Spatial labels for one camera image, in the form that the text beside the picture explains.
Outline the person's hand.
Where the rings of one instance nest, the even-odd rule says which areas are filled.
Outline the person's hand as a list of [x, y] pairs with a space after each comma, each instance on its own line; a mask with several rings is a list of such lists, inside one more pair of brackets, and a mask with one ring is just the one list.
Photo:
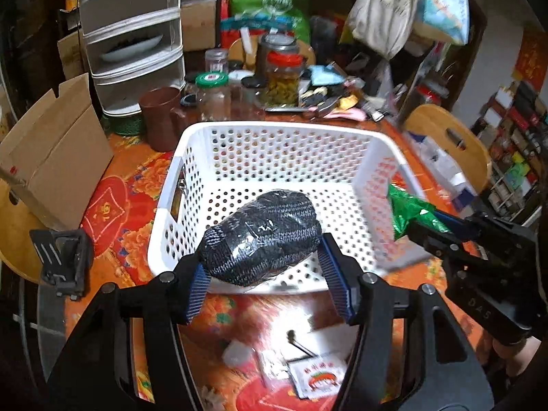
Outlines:
[[497, 355], [505, 361], [506, 374], [509, 377], [521, 375], [531, 363], [540, 347], [540, 341], [535, 337], [523, 339], [513, 346], [504, 346], [498, 340], [492, 341], [492, 347]]

